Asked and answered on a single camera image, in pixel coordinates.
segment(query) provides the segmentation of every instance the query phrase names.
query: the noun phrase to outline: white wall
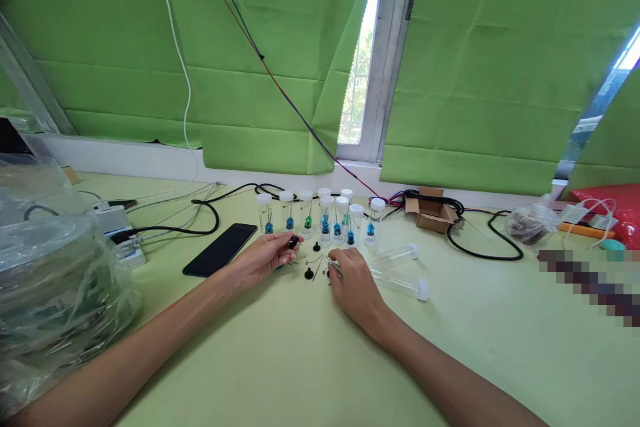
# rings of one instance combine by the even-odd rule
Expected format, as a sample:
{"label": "white wall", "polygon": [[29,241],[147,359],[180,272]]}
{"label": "white wall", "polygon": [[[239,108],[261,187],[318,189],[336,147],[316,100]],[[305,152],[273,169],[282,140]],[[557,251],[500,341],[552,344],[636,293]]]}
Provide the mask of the white wall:
{"label": "white wall", "polygon": [[[191,180],[196,172],[193,156],[189,150],[184,148],[169,147],[158,143],[98,140],[46,133],[27,134],[25,139],[38,151],[49,152],[62,166],[70,165],[77,171],[183,181]],[[332,191],[338,192],[340,189],[350,188],[356,196],[368,197],[372,195],[366,187],[351,177],[339,165],[335,166],[332,173],[323,175],[284,175],[218,170],[204,166],[201,150],[196,150],[193,153],[199,167],[195,179],[198,182],[218,181],[227,185],[242,185],[249,182],[272,183],[295,191],[302,189],[317,191],[320,187],[330,187]],[[381,182],[381,168],[376,163],[354,161],[344,161],[343,163],[383,197],[388,198],[399,190],[417,188],[416,185]],[[559,197],[566,184],[566,181],[554,181],[554,184],[549,186],[553,199]],[[511,209],[536,200],[536,197],[525,195],[454,189],[445,189],[445,196],[458,199],[467,207],[480,208]]]}

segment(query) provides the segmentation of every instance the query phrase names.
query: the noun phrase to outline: hand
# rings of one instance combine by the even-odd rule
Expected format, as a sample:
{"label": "hand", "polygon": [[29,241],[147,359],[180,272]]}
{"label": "hand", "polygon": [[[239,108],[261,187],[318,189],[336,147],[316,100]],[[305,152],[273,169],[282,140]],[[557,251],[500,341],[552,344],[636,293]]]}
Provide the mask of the hand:
{"label": "hand", "polygon": [[367,262],[357,249],[331,250],[329,258],[337,260],[343,279],[329,264],[333,297],[338,305],[376,342],[398,317],[382,300]]}
{"label": "hand", "polygon": [[279,266],[293,262],[299,244],[305,241],[301,236],[297,236],[298,245],[293,249],[288,248],[287,244],[295,236],[290,232],[266,234],[244,249],[229,266],[239,273],[241,288],[249,289],[262,282]]}

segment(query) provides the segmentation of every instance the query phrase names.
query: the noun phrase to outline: clear plastic bag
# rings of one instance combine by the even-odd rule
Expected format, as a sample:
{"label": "clear plastic bag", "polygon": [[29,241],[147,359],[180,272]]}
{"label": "clear plastic bag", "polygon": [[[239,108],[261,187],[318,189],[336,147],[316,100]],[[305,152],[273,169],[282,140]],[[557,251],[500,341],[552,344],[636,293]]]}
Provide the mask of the clear plastic bag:
{"label": "clear plastic bag", "polygon": [[0,422],[121,338],[141,307],[61,169],[16,157],[0,155]]}
{"label": "clear plastic bag", "polygon": [[507,233],[521,244],[533,248],[543,246],[558,231],[560,218],[549,208],[549,194],[536,203],[514,209],[505,217]]}

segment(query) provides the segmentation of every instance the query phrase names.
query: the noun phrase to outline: small brown box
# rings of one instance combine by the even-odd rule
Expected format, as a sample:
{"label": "small brown box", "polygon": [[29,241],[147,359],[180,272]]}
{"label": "small brown box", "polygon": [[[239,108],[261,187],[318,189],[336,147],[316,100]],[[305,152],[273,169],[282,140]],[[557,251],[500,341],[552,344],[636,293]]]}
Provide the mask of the small brown box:
{"label": "small brown box", "polygon": [[[443,194],[444,190],[442,189],[420,187],[420,195],[442,197]],[[433,230],[439,234],[446,233],[449,226],[458,220],[458,215],[451,207],[444,203],[429,200],[409,198],[407,199],[405,211],[417,214],[415,221],[416,226]]]}

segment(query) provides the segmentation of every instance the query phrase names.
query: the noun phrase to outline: smartphone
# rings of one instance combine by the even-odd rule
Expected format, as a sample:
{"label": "smartphone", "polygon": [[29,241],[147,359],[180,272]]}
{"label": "smartphone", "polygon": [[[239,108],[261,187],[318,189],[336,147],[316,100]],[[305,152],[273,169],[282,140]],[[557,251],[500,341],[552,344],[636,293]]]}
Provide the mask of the smartphone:
{"label": "smartphone", "polygon": [[182,269],[182,273],[195,277],[212,276],[233,260],[256,230],[256,226],[233,224],[191,260],[189,265]]}

